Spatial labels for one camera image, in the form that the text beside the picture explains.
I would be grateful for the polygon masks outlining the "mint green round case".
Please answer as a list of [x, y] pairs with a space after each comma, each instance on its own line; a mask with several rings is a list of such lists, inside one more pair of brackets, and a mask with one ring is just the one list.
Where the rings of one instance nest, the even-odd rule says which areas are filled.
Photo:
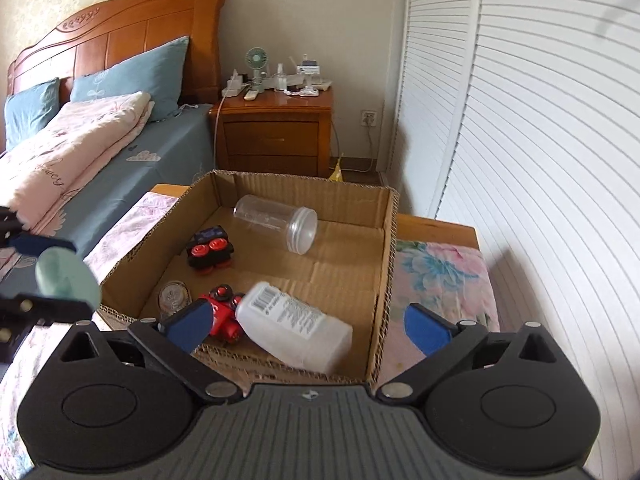
[[35, 265], [38, 288], [44, 296], [83, 301], [96, 311], [102, 299], [96, 277], [76, 252], [63, 247], [46, 249]]

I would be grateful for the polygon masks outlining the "correction tape dispenser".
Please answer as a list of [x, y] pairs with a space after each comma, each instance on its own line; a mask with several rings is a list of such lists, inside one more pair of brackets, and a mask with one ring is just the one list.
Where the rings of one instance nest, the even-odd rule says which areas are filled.
[[182, 281], [169, 281], [160, 286], [157, 304], [160, 318], [166, 320], [192, 302], [190, 290]]

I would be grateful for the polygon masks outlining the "white medical bottle green label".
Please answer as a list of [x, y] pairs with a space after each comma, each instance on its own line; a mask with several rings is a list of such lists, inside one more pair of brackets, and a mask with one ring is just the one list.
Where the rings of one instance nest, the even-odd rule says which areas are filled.
[[332, 374], [352, 348], [352, 326], [259, 282], [235, 309], [248, 338], [289, 367]]

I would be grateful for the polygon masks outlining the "pink folded quilt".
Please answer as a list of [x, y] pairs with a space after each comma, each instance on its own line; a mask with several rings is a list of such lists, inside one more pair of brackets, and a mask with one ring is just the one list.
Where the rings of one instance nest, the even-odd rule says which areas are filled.
[[58, 211], [142, 131], [154, 102], [139, 91], [65, 104], [46, 128], [1, 159], [1, 203], [41, 233]]

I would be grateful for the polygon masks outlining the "pink floral cloth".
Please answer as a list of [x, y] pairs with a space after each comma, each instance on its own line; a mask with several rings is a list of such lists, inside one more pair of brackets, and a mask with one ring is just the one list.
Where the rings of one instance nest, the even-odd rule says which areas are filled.
[[[142, 240], [175, 201], [147, 192], [85, 258], [103, 280], [129, 249]], [[408, 370], [424, 357], [426, 339], [409, 326], [406, 309], [417, 302], [451, 323], [474, 320], [498, 330], [498, 313], [488, 270], [479, 250], [442, 240], [401, 235], [396, 244], [390, 325], [380, 381]], [[43, 364], [68, 331], [65, 324], [35, 328], [14, 356], [1, 381], [1, 477], [19, 479], [32, 469], [16, 426], [17, 409]]]

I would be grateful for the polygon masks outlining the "black toy car red wheels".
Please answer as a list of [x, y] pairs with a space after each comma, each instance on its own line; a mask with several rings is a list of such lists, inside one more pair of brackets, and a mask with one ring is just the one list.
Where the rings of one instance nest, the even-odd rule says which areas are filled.
[[186, 245], [186, 262], [194, 271], [204, 274], [231, 263], [233, 244], [222, 226], [196, 232]]

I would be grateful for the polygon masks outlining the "blue pillow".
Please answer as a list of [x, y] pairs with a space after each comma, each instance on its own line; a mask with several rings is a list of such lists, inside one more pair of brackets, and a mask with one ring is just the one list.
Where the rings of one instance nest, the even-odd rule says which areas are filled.
[[60, 83], [55, 78], [6, 98], [4, 122], [7, 151], [38, 133], [58, 114]]
[[154, 107], [151, 122], [171, 118], [178, 112], [184, 62], [190, 38], [182, 36], [152, 50], [127, 58], [102, 72], [79, 77], [70, 102], [149, 93]]

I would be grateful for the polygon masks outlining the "brown cardboard box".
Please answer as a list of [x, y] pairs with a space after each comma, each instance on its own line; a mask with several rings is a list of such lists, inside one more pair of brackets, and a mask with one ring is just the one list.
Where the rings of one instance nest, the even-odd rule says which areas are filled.
[[[244, 195], [306, 206], [319, 217], [309, 252], [295, 255], [235, 219]], [[214, 370], [277, 382], [366, 382], [380, 374], [390, 318], [398, 194], [393, 188], [320, 178], [213, 170], [187, 188], [102, 283], [99, 314], [112, 330], [160, 314], [157, 297], [170, 281], [198, 297], [218, 284], [247, 292], [266, 281], [352, 326], [352, 348], [331, 375], [287, 367], [248, 339], [226, 346], [207, 339], [195, 352]], [[228, 266], [199, 274], [186, 263], [192, 235], [222, 226], [234, 246]]]

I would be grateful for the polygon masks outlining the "clear plastic jar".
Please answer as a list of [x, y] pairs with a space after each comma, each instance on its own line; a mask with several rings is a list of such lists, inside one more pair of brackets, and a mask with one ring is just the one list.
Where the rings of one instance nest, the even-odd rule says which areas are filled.
[[233, 217], [249, 224], [263, 236], [277, 240], [286, 250], [305, 255], [314, 244], [318, 214], [305, 206], [291, 206], [255, 195], [241, 197]]

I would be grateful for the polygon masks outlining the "blue bed sheet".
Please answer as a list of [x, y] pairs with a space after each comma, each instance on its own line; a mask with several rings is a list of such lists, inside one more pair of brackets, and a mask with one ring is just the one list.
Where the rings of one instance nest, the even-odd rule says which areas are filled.
[[159, 183], [189, 185], [215, 166], [208, 105], [186, 105], [141, 133], [34, 234], [69, 240], [86, 258], [104, 235]]

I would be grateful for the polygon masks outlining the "yellow dustpan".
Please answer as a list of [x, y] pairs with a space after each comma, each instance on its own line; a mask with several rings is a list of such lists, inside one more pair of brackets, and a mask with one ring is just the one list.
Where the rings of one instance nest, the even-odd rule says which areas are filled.
[[341, 162], [342, 162], [342, 158], [341, 158], [341, 156], [338, 156], [337, 159], [335, 159], [335, 165], [332, 168], [332, 174], [329, 176], [329, 180], [330, 181], [332, 181], [332, 182], [343, 182], [344, 181]]

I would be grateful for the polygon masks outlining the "wooden bed headboard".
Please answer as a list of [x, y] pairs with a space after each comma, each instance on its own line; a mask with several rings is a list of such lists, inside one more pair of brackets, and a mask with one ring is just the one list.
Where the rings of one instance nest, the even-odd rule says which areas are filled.
[[65, 103], [76, 78], [187, 36], [179, 102], [216, 102], [221, 92], [218, 29], [225, 1], [106, 0], [88, 6], [17, 55], [8, 68], [6, 93], [58, 77]]

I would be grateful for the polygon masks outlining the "wooden nightstand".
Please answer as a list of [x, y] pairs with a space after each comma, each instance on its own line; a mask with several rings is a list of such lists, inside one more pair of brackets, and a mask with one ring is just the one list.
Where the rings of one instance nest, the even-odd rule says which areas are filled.
[[225, 99], [210, 112], [220, 169], [329, 177], [333, 91], [314, 98], [266, 91]]

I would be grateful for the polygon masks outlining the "white louvered closet doors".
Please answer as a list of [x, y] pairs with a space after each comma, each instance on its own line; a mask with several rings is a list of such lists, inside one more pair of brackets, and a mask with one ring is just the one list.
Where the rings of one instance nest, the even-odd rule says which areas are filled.
[[536, 320], [639, 467], [639, 0], [407, 0], [388, 175], [476, 229], [502, 327]]

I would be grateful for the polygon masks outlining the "white power strip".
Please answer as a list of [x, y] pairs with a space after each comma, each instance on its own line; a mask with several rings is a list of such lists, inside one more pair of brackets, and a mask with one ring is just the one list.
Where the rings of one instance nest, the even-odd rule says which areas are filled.
[[234, 98], [241, 93], [244, 87], [243, 77], [237, 72], [234, 72], [228, 79], [226, 86], [222, 89], [221, 95], [226, 99]]

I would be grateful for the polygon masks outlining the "clear spray bottle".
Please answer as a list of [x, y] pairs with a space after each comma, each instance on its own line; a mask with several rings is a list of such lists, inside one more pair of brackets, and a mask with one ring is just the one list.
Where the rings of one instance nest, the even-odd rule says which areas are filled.
[[274, 75], [274, 90], [279, 92], [288, 90], [288, 75], [282, 63], [278, 64], [277, 73]]

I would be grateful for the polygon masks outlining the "white phone stand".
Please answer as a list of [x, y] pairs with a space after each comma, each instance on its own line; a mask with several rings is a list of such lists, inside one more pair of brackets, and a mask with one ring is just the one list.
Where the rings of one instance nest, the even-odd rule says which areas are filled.
[[300, 63], [296, 65], [296, 74], [303, 77], [299, 95], [304, 98], [315, 98], [321, 92], [328, 91], [332, 86], [332, 81], [321, 76], [319, 63], [306, 54], [303, 55]]

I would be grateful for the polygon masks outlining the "small green desk fan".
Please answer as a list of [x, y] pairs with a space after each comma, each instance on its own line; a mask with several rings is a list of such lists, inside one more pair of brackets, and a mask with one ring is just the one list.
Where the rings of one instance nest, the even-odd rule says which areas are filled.
[[269, 56], [265, 49], [261, 47], [252, 47], [246, 52], [245, 63], [253, 72], [250, 88], [253, 91], [262, 93], [264, 91], [264, 71], [268, 65]]

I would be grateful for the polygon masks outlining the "wall outlet with plug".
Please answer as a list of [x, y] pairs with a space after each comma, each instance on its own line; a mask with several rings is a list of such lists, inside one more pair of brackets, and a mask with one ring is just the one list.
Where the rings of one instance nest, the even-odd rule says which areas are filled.
[[375, 110], [362, 110], [360, 124], [364, 128], [374, 128], [378, 122], [378, 113]]

